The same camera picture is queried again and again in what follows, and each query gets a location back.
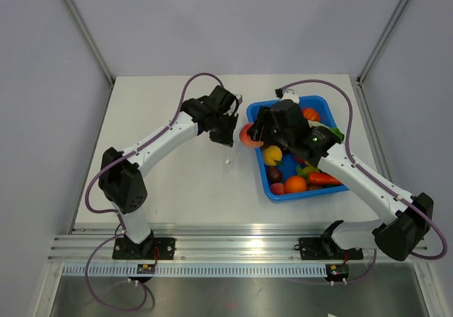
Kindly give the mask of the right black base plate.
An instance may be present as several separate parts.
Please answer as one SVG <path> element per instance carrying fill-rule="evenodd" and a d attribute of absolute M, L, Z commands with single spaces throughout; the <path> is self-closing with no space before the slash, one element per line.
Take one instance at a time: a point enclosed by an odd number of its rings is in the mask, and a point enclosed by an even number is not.
<path fill-rule="evenodd" d="M 343 250 L 330 238 L 305 237 L 298 240 L 302 260 L 363 260 L 362 249 Z"/>

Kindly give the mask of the aluminium mounting rail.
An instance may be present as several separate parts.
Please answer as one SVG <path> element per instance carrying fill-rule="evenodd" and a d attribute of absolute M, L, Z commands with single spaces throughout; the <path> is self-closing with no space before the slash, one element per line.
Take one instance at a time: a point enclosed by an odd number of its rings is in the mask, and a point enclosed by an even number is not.
<path fill-rule="evenodd" d="M 113 236 L 116 223 L 77 224 L 54 237 L 47 261 L 82 263 L 101 242 Z M 305 236 L 323 229 L 302 224 L 165 224 L 151 223 L 154 235 L 176 240 L 173 263 L 300 263 L 294 249 Z"/>

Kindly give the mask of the orange fruit toy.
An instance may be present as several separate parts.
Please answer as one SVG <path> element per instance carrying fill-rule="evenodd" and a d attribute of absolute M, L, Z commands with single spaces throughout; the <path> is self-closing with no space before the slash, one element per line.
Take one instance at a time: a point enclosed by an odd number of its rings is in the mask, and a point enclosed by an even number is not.
<path fill-rule="evenodd" d="M 286 194 L 293 194 L 306 192 L 308 190 L 308 185 L 307 181 L 303 177 L 299 175 L 293 175 L 286 180 L 284 188 Z"/>

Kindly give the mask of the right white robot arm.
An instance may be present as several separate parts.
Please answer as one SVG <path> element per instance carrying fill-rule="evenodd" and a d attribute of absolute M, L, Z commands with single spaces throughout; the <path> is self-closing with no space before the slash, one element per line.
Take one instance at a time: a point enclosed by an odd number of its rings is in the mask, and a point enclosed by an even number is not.
<path fill-rule="evenodd" d="M 260 106 L 249 134 L 252 140 L 286 148 L 333 176 L 378 216 L 375 221 L 333 222 L 320 237 L 328 257 L 337 258 L 352 248 L 378 248 L 403 261 L 430 230 L 434 207 L 430 196 L 413 195 L 369 168 L 331 129 L 310 125 L 297 101 L 287 98 Z"/>

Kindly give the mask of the orange persimmon toy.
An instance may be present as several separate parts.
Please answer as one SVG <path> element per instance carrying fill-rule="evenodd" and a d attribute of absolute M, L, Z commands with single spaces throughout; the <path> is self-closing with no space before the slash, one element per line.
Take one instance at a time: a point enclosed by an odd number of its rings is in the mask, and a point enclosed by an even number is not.
<path fill-rule="evenodd" d="M 321 116 L 319 113 L 313 108 L 304 108 L 302 110 L 302 115 L 305 119 L 314 122 L 321 122 Z"/>

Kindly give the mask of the green cabbage toy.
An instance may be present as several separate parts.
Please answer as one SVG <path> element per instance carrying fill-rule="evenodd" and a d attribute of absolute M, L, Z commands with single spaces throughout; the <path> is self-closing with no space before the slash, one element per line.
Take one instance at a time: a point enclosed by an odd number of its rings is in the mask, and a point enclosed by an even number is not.
<path fill-rule="evenodd" d="M 321 122 L 313 120 L 309 120 L 308 123 L 310 127 L 324 127 L 334 133 L 342 142 L 344 141 L 345 135 L 337 127 L 329 127 Z"/>

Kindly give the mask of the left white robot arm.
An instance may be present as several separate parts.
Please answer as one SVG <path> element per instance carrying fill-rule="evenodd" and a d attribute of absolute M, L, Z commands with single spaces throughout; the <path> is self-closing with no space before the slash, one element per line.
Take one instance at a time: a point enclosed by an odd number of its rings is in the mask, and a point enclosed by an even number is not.
<path fill-rule="evenodd" d="M 173 259 L 175 239 L 155 237 L 145 217 L 148 193 L 144 178 L 174 149 L 204 132 L 212 142 L 233 146 L 241 102 L 240 94 L 216 86 L 208 96 L 182 101 L 175 118 L 134 146 L 122 151 L 110 147 L 103 153 L 98 186 L 124 230 L 115 239 L 113 259 Z"/>

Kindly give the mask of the red carrot toy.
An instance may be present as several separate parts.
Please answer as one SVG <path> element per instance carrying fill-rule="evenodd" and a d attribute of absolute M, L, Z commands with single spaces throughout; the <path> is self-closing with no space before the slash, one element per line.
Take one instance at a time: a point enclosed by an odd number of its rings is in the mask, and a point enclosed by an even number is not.
<path fill-rule="evenodd" d="M 313 185 L 342 185 L 337 178 L 327 173 L 310 173 L 308 179 Z"/>

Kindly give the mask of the blue plastic bin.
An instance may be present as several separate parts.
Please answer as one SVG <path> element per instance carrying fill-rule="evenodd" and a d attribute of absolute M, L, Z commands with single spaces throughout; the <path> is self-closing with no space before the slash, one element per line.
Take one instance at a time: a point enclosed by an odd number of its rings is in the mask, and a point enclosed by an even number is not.
<path fill-rule="evenodd" d="M 277 100 L 266 100 L 261 102 L 251 103 L 246 109 L 246 116 L 249 122 L 254 122 L 257 118 L 258 111 L 261 107 L 271 107 Z M 332 116 L 331 110 L 328 106 L 328 103 L 321 96 L 301 96 L 299 98 L 299 105 L 302 109 L 313 108 L 320 116 L 321 123 L 327 125 L 328 127 L 336 128 L 336 122 Z M 319 190 L 308 190 L 304 192 L 296 192 L 284 195 L 275 195 L 270 190 L 270 181 L 267 177 L 268 167 L 264 164 L 263 153 L 260 149 L 255 149 L 256 158 L 258 162 L 258 168 L 261 178 L 261 183 L 263 186 L 263 192 L 272 202 L 284 202 L 289 200 L 303 200 L 309 197 L 316 197 L 322 195 L 330 195 L 337 192 L 348 191 L 349 189 L 344 185 L 330 186 L 324 189 Z M 289 154 L 285 154 L 282 158 L 282 165 L 277 168 L 282 173 L 282 180 L 285 182 L 288 178 L 293 175 L 297 175 L 297 166 L 299 164 L 296 162 L 294 157 Z"/>

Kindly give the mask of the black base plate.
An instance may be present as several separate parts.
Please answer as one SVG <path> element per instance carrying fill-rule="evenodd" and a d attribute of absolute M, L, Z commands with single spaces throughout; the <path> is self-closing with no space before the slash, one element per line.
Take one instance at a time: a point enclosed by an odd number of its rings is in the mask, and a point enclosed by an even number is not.
<path fill-rule="evenodd" d="M 115 240 L 113 260 L 172 260 L 176 240 L 174 238 L 154 237 L 140 244 L 127 237 Z"/>
<path fill-rule="evenodd" d="M 362 249 L 343 250 L 330 238 L 305 237 L 298 240 L 302 260 L 363 260 Z"/>

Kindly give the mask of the small pink peach toy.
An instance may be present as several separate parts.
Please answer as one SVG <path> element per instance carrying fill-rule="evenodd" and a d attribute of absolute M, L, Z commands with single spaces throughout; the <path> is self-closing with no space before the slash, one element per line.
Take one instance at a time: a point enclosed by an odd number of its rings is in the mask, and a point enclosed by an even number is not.
<path fill-rule="evenodd" d="M 273 183 L 270 187 L 270 192 L 274 195 L 284 195 L 285 185 L 283 183 Z"/>

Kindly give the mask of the dark purple plum toy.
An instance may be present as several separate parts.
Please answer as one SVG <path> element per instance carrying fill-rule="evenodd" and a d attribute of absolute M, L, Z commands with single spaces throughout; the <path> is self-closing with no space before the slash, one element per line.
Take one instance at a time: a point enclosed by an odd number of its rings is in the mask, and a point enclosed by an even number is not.
<path fill-rule="evenodd" d="M 275 166 L 270 166 L 266 169 L 266 175 L 268 182 L 270 184 L 281 183 L 282 182 L 282 173 L 279 168 Z"/>

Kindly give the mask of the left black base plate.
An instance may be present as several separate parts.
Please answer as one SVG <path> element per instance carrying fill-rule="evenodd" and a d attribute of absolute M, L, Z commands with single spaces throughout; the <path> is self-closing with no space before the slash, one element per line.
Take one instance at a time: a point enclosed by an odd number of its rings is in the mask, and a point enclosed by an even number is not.
<path fill-rule="evenodd" d="M 154 237 L 140 244 L 127 237 L 115 240 L 113 260 L 172 260 L 176 240 L 174 238 Z"/>

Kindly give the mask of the clear zip top bag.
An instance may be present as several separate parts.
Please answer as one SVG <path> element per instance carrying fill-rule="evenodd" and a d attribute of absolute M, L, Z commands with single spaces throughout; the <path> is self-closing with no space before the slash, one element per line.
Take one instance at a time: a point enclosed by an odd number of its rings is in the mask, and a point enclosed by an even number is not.
<path fill-rule="evenodd" d="M 227 168 L 231 168 L 236 160 L 236 145 L 224 146 L 223 152 L 224 152 L 224 165 Z"/>

